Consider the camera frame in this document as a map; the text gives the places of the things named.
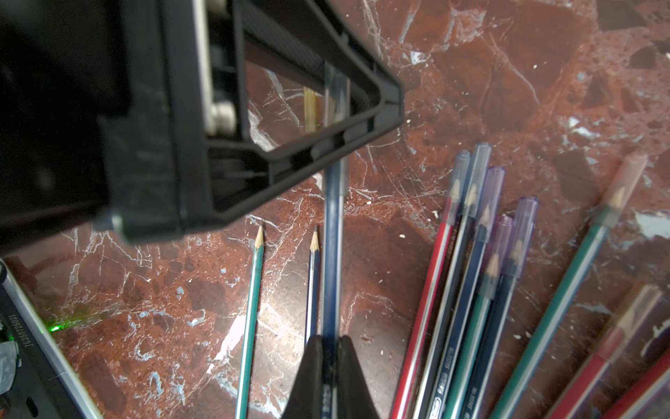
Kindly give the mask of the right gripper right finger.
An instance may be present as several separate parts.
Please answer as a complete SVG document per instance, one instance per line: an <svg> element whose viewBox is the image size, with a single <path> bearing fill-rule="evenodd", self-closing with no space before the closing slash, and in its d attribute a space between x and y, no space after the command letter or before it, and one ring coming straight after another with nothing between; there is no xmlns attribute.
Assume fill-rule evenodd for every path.
<svg viewBox="0 0 670 419"><path fill-rule="evenodd" d="M380 418L349 336L341 336L338 340L337 392L338 418Z"/></svg>

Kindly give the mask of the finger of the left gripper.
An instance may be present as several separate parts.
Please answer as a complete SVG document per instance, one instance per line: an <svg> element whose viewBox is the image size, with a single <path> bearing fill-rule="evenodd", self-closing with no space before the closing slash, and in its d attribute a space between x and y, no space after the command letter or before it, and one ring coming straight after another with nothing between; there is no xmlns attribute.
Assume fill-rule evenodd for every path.
<svg viewBox="0 0 670 419"><path fill-rule="evenodd" d="M96 227L129 244L224 228L401 124L401 82L327 1L123 1L120 24L129 107L100 122ZM330 128L326 63L351 84Z"/></svg>

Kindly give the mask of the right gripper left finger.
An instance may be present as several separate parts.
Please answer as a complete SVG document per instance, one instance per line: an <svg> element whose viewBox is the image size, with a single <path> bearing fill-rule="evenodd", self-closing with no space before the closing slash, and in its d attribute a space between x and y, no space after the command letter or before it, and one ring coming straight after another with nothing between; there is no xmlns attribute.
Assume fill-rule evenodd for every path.
<svg viewBox="0 0 670 419"><path fill-rule="evenodd" d="M308 340L282 419L321 418L324 350L321 336Z"/></svg>

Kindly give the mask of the dark blue pencil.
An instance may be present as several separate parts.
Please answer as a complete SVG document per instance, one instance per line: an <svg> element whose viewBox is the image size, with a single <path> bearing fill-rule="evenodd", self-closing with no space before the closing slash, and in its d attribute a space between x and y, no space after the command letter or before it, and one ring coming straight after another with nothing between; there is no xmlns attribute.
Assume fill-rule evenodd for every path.
<svg viewBox="0 0 670 419"><path fill-rule="evenodd" d="M315 228L310 243L308 263L307 298L305 308L305 345L317 334L319 318L319 281L320 281L319 229Z"/></svg>

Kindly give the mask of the yellow pencil cap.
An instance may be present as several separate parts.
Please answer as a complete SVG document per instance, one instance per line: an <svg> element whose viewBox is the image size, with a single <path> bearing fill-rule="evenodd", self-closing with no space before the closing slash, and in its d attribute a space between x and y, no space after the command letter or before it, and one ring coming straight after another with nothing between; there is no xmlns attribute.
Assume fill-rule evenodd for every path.
<svg viewBox="0 0 670 419"><path fill-rule="evenodd" d="M319 127L318 96L309 87L303 89L305 132L315 133Z"/></svg>

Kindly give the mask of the blue striped pencil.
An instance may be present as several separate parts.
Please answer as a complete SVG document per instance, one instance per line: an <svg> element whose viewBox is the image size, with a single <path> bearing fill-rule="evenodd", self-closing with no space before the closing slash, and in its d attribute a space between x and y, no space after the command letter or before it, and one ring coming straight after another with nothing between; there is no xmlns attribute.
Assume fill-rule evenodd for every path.
<svg viewBox="0 0 670 419"><path fill-rule="evenodd" d="M340 288L342 237L347 160L329 167L324 174L325 220L323 234L322 338L324 348L322 418L335 418L337 344L340 338Z"/></svg>

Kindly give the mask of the clear blue pencil cap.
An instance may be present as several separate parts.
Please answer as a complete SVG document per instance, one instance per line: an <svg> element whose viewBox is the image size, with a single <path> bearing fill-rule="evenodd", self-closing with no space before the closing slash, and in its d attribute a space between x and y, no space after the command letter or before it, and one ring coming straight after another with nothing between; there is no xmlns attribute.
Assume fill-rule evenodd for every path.
<svg viewBox="0 0 670 419"><path fill-rule="evenodd" d="M349 78L330 63L325 64L324 128L330 128L350 115L351 84Z"/></svg>

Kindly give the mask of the red striped pencil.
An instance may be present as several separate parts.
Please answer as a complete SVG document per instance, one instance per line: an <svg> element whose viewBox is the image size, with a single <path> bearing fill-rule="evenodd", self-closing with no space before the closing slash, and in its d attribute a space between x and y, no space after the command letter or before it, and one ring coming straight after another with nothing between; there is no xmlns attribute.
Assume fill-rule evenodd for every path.
<svg viewBox="0 0 670 419"><path fill-rule="evenodd" d="M436 298L441 271L448 249L450 234L455 223L455 214L458 212L462 201L462 188L469 171L471 153L469 150L459 152L454 160L453 171L448 184L448 194L446 203L440 216L439 230L436 236L436 242L427 269L426 281L420 297L415 323L412 328L411 338L408 344L408 351L403 362L399 385L394 398L391 418L405 418L408 409L415 379L420 364L420 356L426 341L427 327L431 312Z"/></svg>

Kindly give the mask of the blue pencil purple cap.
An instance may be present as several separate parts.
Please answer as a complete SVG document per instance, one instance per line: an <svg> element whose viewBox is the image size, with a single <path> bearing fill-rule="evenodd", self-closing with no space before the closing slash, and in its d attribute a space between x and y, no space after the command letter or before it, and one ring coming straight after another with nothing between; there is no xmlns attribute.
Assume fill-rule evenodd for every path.
<svg viewBox="0 0 670 419"><path fill-rule="evenodd" d="M446 408L448 391L455 377L455 365L460 353L472 300L475 295L483 256L490 241L504 178L505 169L502 167L491 167L487 170L476 222L470 234L472 246L470 248L468 263L462 278L462 286L442 354L440 374L432 392L429 412L427 412L427 418L430 419L442 418Z"/></svg>

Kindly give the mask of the navy pencil purple cap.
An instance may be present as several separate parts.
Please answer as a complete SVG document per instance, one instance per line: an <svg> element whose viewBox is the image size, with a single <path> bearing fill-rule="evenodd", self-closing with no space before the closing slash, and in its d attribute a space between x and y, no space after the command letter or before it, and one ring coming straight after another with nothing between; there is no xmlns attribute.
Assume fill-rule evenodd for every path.
<svg viewBox="0 0 670 419"><path fill-rule="evenodd" d="M485 293L492 302L485 316L483 336L479 339L470 369L462 405L462 418L476 418L479 415L504 322L511 305L512 292L523 272L538 206L539 202L535 197L523 197L519 200L511 238L499 264L497 282L489 286Z"/></svg>

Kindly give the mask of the green pencil pink cap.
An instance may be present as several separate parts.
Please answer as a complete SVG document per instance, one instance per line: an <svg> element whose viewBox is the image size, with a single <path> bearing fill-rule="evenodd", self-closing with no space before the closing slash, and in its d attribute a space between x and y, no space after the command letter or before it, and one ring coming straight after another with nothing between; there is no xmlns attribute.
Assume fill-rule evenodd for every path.
<svg viewBox="0 0 670 419"><path fill-rule="evenodd" d="M591 269L609 231L619 222L622 212L647 167L647 154L632 153L626 157L607 189L598 211L591 219L588 232L561 280L550 305L539 322L523 355L500 395L492 418L511 418L530 383L547 347L565 316L579 287Z"/></svg>

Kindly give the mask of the red pencil brown cap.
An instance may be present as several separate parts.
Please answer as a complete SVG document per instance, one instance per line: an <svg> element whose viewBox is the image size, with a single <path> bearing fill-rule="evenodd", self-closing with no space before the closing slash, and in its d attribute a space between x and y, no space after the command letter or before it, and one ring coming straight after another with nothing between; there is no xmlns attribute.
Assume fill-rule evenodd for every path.
<svg viewBox="0 0 670 419"><path fill-rule="evenodd" d="M659 286L649 283L636 284L630 290L591 348L588 358L545 418L574 418L577 415L602 375L619 359L662 295Z"/></svg>

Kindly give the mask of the red pencil at edge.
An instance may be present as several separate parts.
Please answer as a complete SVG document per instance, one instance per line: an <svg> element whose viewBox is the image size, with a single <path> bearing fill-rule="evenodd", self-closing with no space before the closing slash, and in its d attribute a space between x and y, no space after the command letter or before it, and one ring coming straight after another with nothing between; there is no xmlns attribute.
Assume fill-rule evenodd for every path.
<svg viewBox="0 0 670 419"><path fill-rule="evenodd" d="M654 398L669 390L669 350L647 370L602 418L637 418Z"/></svg>

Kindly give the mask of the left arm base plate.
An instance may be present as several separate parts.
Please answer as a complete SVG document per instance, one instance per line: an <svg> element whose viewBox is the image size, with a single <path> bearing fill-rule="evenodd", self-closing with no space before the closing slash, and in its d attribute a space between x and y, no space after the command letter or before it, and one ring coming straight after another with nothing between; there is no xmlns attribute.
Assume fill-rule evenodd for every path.
<svg viewBox="0 0 670 419"><path fill-rule="evenodd" d="M5 264L1 265L1 417L102 417Z"/></svg>

